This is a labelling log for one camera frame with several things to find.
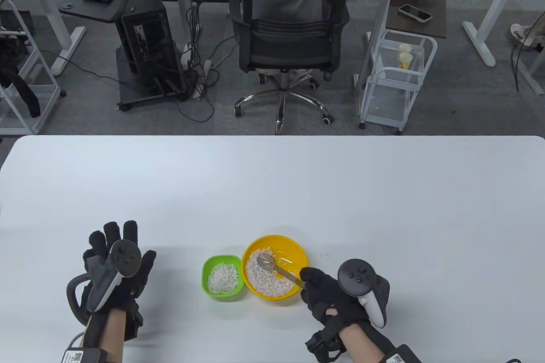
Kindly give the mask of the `person's left hand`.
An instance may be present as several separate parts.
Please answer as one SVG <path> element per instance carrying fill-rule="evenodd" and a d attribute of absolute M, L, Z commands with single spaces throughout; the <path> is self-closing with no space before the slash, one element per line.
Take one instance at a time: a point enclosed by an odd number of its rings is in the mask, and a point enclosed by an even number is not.
<path fill-rule="evenodd" d="M 87 300 L 82 305 L 90 314 L 113 309 L 132 314 L 136 299 L 148 281 L 157 253 L 144 254 L 138 247 L 138 225 L 126 221 L 123 232 L 116 222 L 104 225 L 88 238 L 90 249 L 83 254 L 90 284 Z"/>

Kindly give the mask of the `person's right hand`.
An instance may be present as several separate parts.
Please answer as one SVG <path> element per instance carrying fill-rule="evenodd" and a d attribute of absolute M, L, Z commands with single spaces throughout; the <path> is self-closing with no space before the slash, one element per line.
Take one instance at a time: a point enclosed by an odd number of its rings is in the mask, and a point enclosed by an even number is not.
<path fill-rule="evenodd" d="M 390 284 L 368 262 L 347 260 L 336 279 L 309 266 L 300 270 L 300 277 L 305 283 L 301 298 L 325 327 L 367 322 L 381 329 L 387 324 Z"/>

